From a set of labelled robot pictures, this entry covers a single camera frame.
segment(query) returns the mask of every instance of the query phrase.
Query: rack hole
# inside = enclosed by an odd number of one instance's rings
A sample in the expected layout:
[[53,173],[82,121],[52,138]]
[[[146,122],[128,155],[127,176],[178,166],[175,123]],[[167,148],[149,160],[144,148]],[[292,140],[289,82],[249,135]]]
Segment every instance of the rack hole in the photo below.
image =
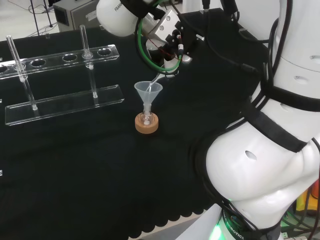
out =
[[8,70],[7,66],[0,66],[0,74],[4,73],[7,70]]
[[45,65],[46,64],[46,60],[43,60],[42,58],[40,59],[35,59],[31,62],[31,66],[33,67],[41,67],[42,65]]
[[246,156],[247,156],[250,160],[257,161],[256,155],[254,155],[252,152],[250,152],[250,151],[245,151],[245,154],[246,154]]
[[111,50],[108,49],[108,48],[102,48],[102,49],[99,49],[99,50],[98,50],[98,54],[99,54],[100,56],[107,56],[107,55],[109,55],[110,53],[111,53]]
[[74,55],[73,53],[68,53],[68,54],[65,54],[63,57],[62,57],[63,61],[65,62],[72,62],[74,60],[77,59],[77,55]]

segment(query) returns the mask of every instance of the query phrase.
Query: funnel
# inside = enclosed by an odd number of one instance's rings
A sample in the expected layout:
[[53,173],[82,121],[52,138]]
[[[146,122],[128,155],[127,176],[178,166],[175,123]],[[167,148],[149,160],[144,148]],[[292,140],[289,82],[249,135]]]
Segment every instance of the funnel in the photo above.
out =
[[143,113],[139,113],[135,118],[135,128],[142,134],[154,133],[159,126],[157,115],[151,113],[151,104],[163,89],[157,82],[140,81],[134,85],[134,88],[143,101]]
[[163,89],[162,85],[150,81],[140,81],[134,85],[144,104],[151,104]]

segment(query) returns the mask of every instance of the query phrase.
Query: black table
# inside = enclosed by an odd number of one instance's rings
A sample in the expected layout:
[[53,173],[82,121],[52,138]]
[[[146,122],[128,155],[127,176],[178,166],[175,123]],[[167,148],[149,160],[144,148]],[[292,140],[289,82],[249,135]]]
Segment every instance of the black table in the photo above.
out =
[[[186,14],[202,25],[199,12]],[[231,59],[261,69],[263,45],[240,38],[220,9],[212,10],[210,39]],[[134,37],[87,30],[90,47],[116,44],[120,58],[95,65],[98,88],[119,84],[123,103],[6,126],[4,107],[27,101],[18,78],[0,82],[0,239],[80,240],[136,238],[180,215],[201,213],[212,202],[195,176],[188,148],[209,130],[224,128],[258,84],[199,40],[178,77],[163,81],[152,110],[159,129],[135,130],[143,110],[134,83],[155,73],[138,58]],[[79,31],[17,39],[21,58],[82,48]],[[11,60],[6,42],[0,57]],[[35,99],[89,90],[84,66],[32,74]]]

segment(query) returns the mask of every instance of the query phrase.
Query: acrylic test tube rack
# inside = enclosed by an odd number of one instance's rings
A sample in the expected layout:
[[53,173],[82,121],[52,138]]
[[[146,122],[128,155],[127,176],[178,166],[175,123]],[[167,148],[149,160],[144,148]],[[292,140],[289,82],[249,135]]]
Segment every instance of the acrylic test tube rack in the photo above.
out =
[[[89,48],[86,29],[80,26],[82,50],[20,59],[14,41],[7,36],[13,61],[0,63],[0,80],[19,77],[29,102],[5,107],[5,124],[12,126],[35,120],[61,116],[124,101],[119,85],[96,88],[94,63],[116,60],[119,53],[115,45]],[[85,65],[91,90],[35,100],[28,76],[34,73]]]

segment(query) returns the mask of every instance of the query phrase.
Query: scalloped edge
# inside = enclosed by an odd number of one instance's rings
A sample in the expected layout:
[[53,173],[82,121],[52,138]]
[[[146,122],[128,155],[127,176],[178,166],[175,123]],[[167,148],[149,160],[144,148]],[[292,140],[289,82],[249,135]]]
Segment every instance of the scalloped edge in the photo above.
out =
[[206,210],[203,209],[203,212],[201,214],[195,214],[194,212],[192,212],[192,214],[190,216],[188,216],[188,217],[184,217],[184,216],[180,215],[180,217],[179,217],[179,219],[177,221],[168,220],[168,222],[167,222],[167,224],[165,226],[155,226],[154,229],[151,232],[142,231],[140,236],[138,236],[137,238],[129,237],[128,240],[137,240],[137,239],[146,237],[148,235],[160,232],[162,230],[171,228],[171,227],[176,226],[178,224],[182,224],[182,223],[187,222],[189,220],[200,218],[205,212],[206,212]]

